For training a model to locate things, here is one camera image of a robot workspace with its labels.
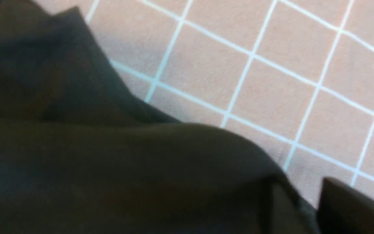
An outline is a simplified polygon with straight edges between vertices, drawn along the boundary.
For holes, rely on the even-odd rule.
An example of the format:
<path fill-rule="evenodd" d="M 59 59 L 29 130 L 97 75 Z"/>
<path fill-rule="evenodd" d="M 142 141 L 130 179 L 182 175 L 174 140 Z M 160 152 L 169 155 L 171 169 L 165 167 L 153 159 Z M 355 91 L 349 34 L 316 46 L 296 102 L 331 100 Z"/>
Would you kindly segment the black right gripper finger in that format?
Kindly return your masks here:
<path fill-rule="evenodd" d="M 374 234 L 374 200 L 338 179 L 325 177 L 316 219 L 322 234 Z"/>

